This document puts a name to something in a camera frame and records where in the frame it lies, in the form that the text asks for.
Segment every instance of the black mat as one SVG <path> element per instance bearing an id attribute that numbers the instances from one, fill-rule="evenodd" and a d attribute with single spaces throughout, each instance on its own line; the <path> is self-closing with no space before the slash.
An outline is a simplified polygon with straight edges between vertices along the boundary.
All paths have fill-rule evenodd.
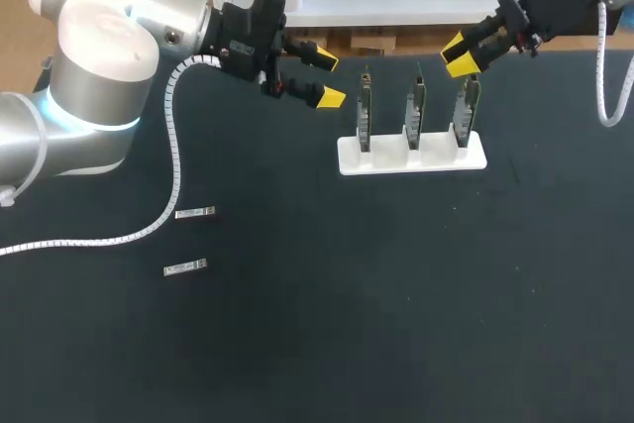
<path id="1" fill-rule="evenodd" d="M 609 56 L 612 104 L 628 59 Z M 368 64 L 375 132 L 396 132 L 416 60 L 344 60 L 330 84 L 354 96 Z M 421 61 L 441 130 L 459 84 Z M 154 220 L 167 75 L 125 164 L 39 182 L 0 211 L 0 246 Z M 593 78 L 593 53 L 510 55 L 482 79 L 487 170 L 344 178 L 354 101 L 315 113 L 194 68 L 180 208 L 220 217 L 0 259 L 0 420 L 631 422 L 634 113 L 600 127 Z"/>

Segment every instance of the wooden floor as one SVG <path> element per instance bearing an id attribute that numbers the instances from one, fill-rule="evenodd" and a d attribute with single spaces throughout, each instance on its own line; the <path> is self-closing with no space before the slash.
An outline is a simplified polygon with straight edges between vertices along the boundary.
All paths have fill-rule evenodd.
<path id="1" fill-rule="evenodd" d="M 0 91 L 30 91 L 40 74 L 44 58 L 54 51 L 53 25 L 31 12 L 28 0 L 0 0 Z M 457 27 L 408 28 L 399 32 L 396 54 L 437 53 L 455 34 Z M 351 49 L 351 32 L 328 32 L 328 48 L 344 56 L 360 51 Z M 632 34 L 617 34 L 610 48 L 634 50 Z M 596 38 L 561 38 L 544 45 L 543 50 L 594 50 Z"/>

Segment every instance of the white cable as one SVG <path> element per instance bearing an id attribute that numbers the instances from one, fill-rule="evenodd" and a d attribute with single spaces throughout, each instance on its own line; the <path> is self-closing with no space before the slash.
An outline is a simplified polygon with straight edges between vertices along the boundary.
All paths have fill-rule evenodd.
<path id="1" fill-rule="evenodd" d="M 135 242 L 141 238 L 144 238 L 151 233 L 158 230 L 171 216 L 174 208 L 176 207 L 176 201 L 180 194 L 180 153 L 178 151 L 178 139 L 176 137 L 176 129 L 174 127 L 174 117 L 172 112 L 172 100 L 174 95 L 174 89 L 178 78 L 185 72 L 190 66 L 194 64 L 208 64 L 216 68 L 220 68 L 220 61 L 215 56 L 202 56 L 197 55 L 186 59 L 183 63 L 176 67 L 171 74 L 171 78 L 167 82 L 167 88 L 165 90 L 164 99 L 164 112 L 165 112 L 165 124 L 167 125 L 167 135 L 169 136 L 169 145 L 171 148 L 171 160 L 173 164 L 173 182 L 171 187 L 171 195 L 167 206 L 163 210 L 162 214 L 148 227 L 143 230 L 126 235 L 123 237 L 109 238 L 104 240 L 47 240 L 43 242 L 32 242 L 24 245 L 16 245 L 14 247 L 8 247 L 0 249 L 0 257 L 5 255 L 12 255 L 15 253 L 25 252 L 27 250 L 37 250 L 41 248 L 99 248 L 99 247 L 114 247 L 117 245 L 123 245 L 126 243 Z"/>
<path id="2" fill-rule="evenodd" d="M 604 3 L 600 3 L 598 6 L 598 55 L 596 59 L 596 105 L 598 108 L 598 119 L 606 128 L 612 128 L 616 126 L 627 109 L 627 103 L 632 93 L 632 85 L 634 85 L 634 57 L 627 70 L 625 76 L 625 82 L 623 83 L 623 90 L 621 91 L 621 97 L 619 98 L 616 111 L 611 118 L 607 117 L 605 112 L 605 86 L 604 86 L 604 73 L 605 73 L 605 44 L 607 42 L 607 9 Z"/>
<path id="3" fill-rule="evenodd" d="M 47 140 L 47 126 L 44 124 L 44 119 L 42 119 L 42 115 L 36 105 L 33 104 L 26 96 L 19 93 L 0 93 L 7 96 L 14 96 L 18 98 L 22 103 L 27 107 L 27 109 L 31 112 L 33 119 L 36 121 L 36 125 L 38 127 L 38 135 L 40 137 L 40 143 L 38 145 L 38 155 L 36 157 L 36 161 L 33 164 L 33 168 L 25 181 L 20 185 L 20 187 L 13 191 L 8 196 L 0 197 L 0 207 L 11 207 L 15 203 L 16 198 L 18 198 L 24 191 L 31 186 L 33 181 L 40 175 L 42 171 L 42 167 L 44 166 L 44 162 L 47 159 L 47 152 L 49 151 L 49 142 Z"/>

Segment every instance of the white plastic holder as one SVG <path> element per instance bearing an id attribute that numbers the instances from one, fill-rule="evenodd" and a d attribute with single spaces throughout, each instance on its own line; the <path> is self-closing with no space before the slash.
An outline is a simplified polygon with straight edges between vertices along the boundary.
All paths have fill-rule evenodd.
<path id="1" fill-rule="evenodd" d="M 369 153 L 361 152 L 359 137 L 341 138 L 337 147 L 342 175 L 482 170 L 487 165 L 479 134 L 472 132 L 469 145 L 459 148 L 453 124 L 446 133 L 422 134 L 418 151 L 410 151 L 404 127 L 402 134 L 372 136 Z"/>

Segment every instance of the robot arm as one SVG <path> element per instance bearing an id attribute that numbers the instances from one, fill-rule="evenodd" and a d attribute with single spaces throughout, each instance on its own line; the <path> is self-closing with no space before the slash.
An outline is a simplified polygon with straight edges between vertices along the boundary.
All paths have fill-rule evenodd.
<path id="1" fill-rule="evenodd" d="M 537 54 L 545 42 L 569 32 L 604 3 L 619 9 L 634 0 L 498 0 L 493 17 L 458 33 L 442 51 L 454 77 L 480 73 L 516 47 Z"/>
<path id="2" fill-rule="evenodd" d="M 67 0 L 29 0 L 32 10 L 57 24 Z M 161 56 L 182 61 L 193 54 L 220 58 L 222 70 L 247 81 L 260 81 L 263 93 L 284 92 L 309 107 L 338 108 L 345 95 L 319 83 L 302 83 L 278 72 L 282 52 L 302 62 L 333 70 L 337 59 L 314 43 L 293 41 L 284 27 L 286 0 L 255 0 L 251 9 L 209 0 L 114 0 L 155 38 Z"/>
<path id="3" fill-rule="evenodd" d="M 329 71 L 338 63 L 288 35 L 285 1 L 218 10 L 209 0 L 29 0 L 57 26 L 57 51 L 47 90 L 0 93 L 0 207 L 35 176 L 104 173 L 122 163 L 160 56 L 215 57 L 213 66 L 259 83 L 267 96 L 339 108 L 345 94 L 279 71 L 282 52 Z"/>

